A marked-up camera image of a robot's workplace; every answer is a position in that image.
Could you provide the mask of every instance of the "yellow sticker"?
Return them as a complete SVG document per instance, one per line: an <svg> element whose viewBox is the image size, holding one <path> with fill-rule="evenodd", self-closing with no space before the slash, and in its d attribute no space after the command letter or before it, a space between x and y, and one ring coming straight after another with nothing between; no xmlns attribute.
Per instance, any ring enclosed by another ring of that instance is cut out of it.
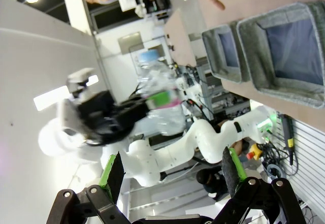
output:
<svg viewBox="0 0 325 224"><path fill-rule="evenodd" d="M288 139L288 146L289 148L294 146L294 139Z"/></svg>

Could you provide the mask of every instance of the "small gray bin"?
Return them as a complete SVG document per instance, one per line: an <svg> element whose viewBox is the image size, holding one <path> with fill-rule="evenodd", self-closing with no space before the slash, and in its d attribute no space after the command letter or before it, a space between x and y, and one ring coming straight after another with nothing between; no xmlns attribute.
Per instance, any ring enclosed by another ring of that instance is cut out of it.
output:
<svg viewBox="0 0 325 224"><path fill-rule="evenodd" d="M240 47L237 21L202 33L208 62L214 77L241 83L249 80L243 52Z"/></svg>
<svg viewBox="0 0 325 224"><path fill-rule="evenodd" d="M241 20L237 32L259 92L325 107L325 2L295 3Z"/></svg>

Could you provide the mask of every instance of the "striped metal surface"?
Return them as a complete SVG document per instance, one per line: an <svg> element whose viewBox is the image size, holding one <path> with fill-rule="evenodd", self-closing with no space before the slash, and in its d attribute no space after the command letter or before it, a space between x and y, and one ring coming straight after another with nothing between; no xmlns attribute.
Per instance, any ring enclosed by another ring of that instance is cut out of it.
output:
<svg viewBox="0 0 325 224"><path fill-rule="evenodd" d="M295 175L287 178L295 193L325 221L325 133L297 120L292 124L299 169ZM271 136L271 141L277 147L283 148L285 143L280 120L277 122L275 135L281 140ZM289 160L286 159L283 167L287 174L295 172L296 161L291 169Z"/></svg>

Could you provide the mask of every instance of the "screw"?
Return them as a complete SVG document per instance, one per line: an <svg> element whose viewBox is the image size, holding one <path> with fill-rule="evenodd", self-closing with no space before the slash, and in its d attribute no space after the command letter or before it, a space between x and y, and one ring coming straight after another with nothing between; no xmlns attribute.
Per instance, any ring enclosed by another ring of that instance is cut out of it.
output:
<svg viewBox="0 0 325 224"><path fill-rule="evenodd" d="M250 179L248 181L249 185L255 185L256 184L256 180L255 179Z"/></svg>
<svg viewBox="0 0 325 224"><path fill-rule="evenodd" d="M276 185L279 186L279 187L282 187L283 182L282 182L282 181L277 181L277 182L276 182Z"/></svg>

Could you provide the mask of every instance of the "clear plastic bottle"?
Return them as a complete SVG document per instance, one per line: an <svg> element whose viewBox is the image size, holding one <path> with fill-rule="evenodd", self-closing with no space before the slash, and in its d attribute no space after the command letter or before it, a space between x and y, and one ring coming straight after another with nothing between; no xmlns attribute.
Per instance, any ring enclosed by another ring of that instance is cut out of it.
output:
<svg viewBox="0 0 325 224"><path fill-rule="evenodd" d="M162 135L174 135L185 128L185 116L181 100L176 92L176 76L164 63L158 61L157 50L149 50L139 55L140 88L143 96L167 90L170 94L170 104L151 110L148 117L155 123Z"/></svg>

